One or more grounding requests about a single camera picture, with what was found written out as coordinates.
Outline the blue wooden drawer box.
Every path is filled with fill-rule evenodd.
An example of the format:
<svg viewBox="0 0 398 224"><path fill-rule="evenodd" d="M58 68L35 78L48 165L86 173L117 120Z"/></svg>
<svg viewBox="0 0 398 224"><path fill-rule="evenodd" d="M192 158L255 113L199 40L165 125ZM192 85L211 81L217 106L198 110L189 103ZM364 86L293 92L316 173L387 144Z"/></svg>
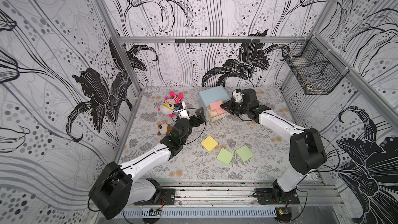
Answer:
<svg viewBox="0 0 398 224"><path fill-rule="evenodd" d="M204 116L208 121L216 121L228 116L229 113L221 108L231 98L223 86L212 87L199 92L199 106L204 109Z"/></svg>

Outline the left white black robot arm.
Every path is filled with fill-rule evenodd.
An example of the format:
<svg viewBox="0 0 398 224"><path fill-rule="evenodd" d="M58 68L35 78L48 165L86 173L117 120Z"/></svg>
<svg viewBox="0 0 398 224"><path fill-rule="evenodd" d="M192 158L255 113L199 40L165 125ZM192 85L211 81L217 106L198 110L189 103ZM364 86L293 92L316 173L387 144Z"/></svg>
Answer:
<svg viewBox="0 0 398 224"><path fill-rule="evenodd" d="M204 109L196 109L193 116L188 110L179 116L169 134L148 152L128 162L107 164L89 191L89 201L107 219L113 219L128 204L138 202L159 203L163 198L159 183L147 178L140 179L150 170L176 157L189 142L192 129L206 124Z"/></svg>

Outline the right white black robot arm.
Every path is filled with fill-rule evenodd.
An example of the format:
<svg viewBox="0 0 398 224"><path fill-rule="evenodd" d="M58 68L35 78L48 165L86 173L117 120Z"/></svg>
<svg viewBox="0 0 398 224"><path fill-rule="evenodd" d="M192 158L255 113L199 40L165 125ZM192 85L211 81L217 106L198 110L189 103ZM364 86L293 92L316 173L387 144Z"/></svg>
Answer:
<svg viewBox="0 0 398 224"><path fill-rule="evenodd" d="M273 182L271 196L274 201L292 200L304 178L327 161L321 136L316 129L296 125L261 105L254 89L234 90L232 98L220 107L231 115L247 115L250 120L273 130L289 142L290 165Z"/></svg>

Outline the yellow sticky note pad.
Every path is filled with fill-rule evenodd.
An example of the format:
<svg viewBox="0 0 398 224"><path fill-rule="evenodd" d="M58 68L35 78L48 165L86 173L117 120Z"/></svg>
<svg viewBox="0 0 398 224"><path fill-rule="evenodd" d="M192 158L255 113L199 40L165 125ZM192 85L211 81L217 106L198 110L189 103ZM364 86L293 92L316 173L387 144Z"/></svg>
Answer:
<svg viewBox="0 0 398 224"><path fill-rule="evenodd" d="M208 152L211 152L212 150L214 150L214 149L218 146L218 143L216 142L216 140L215 140L213 137L208 136L205 140L203 140L203 141L201 142L201 145L202 145Z"/></svg>

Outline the right green sticky note pad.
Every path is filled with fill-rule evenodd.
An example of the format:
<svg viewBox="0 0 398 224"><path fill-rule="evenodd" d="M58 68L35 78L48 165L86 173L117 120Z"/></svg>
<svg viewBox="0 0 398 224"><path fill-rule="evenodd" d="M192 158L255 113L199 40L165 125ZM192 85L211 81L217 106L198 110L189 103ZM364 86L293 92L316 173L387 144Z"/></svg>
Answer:
<svg viewBox="0 0 398 224"><path fill-rule="evenodd" d="M236 153L240 157L242 162L246 162L254 156L254 154L247 145L244 145L241 148L237 149Z"/></svg>

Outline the green sticky note pad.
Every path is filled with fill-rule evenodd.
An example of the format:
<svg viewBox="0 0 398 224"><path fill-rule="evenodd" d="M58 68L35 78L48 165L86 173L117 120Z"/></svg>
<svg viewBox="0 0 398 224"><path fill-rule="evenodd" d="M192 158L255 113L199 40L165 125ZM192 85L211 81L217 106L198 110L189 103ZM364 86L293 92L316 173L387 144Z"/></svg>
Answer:
<svg viewBox="0 0 398 224"><path fill-rule="evenodd" d="M246 162L254 156L254 154L247 145L244 145L241 148L237 149L236 153L240 157L242 162Z"/></svg>
<svg viewBox="0 0 398 224"><path fill-rule="evenodd" d="M219 162L223 163L224 165L229 166L233 156L234 156L234 153L222 148L222 149L220 149L216 159Z"/></svg>

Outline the left green sticky note pad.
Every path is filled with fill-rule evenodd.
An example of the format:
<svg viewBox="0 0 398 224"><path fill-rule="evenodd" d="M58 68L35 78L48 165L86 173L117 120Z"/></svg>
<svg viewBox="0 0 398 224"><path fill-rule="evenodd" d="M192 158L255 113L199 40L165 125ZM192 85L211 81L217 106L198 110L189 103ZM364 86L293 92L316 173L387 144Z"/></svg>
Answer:
<svg viewBox="0 0 398 224"><path fill-rule="evenodd" d="M233 156L234 156L234 153L222 148L222 149L220 149L216 159L219 162L223 163L224 165L229 166Z"/></svg>

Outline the small brown dog plush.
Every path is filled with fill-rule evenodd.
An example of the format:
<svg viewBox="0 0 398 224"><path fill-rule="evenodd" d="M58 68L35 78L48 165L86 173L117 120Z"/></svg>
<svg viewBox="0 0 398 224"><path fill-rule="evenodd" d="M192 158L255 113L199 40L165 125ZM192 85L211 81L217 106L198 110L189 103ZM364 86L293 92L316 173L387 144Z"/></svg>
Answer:
<svg viewBox="0 0 398 224"><path fill-rule="evenodd" d="M158 125L157 135L167 135L171 133L173 127L170 124L163 123Z"/></svg>

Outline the pink white owl plush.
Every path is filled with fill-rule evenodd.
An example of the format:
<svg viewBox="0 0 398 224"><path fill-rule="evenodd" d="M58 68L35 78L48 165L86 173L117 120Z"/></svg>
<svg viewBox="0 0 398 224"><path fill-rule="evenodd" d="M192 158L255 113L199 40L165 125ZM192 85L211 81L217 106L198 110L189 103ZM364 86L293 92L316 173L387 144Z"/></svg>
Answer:
<svg viewBox="0 0 398 224"><path fill-rule="evenodd" d="M183 101L183 93L175 93L174 91L169 92L169 96L166 96L158 107L158 112L167 115L169 117L175 116L175 104Z"/></svg>

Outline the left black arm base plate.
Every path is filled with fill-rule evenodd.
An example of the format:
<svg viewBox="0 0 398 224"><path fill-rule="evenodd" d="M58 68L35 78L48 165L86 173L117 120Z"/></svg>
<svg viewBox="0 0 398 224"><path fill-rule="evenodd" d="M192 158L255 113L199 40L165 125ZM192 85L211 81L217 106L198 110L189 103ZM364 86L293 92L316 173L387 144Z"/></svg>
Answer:
<svg viewBox="0 0 398 224"><path fill-rule="evenodd" d="M153 205L153 206L171 206L175 204L176 189L175 188L163 188L160 192L155 193L155 195L148 201L139 201L134 203L134 205Z"/></svg>

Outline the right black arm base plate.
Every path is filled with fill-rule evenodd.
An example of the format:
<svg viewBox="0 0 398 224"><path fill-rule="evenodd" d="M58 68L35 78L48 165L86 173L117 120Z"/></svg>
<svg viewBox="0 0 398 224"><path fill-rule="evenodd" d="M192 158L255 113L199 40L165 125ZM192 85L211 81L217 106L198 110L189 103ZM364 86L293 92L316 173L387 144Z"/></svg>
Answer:
<svg viewBox="0 0 398 224"><path fill-rule="evenodd" d="M259 204L284 204L284 205L296 205L300 204L299 197L296 190L290 192L283 192L277 188L256 188L252 194Z"/></svg>

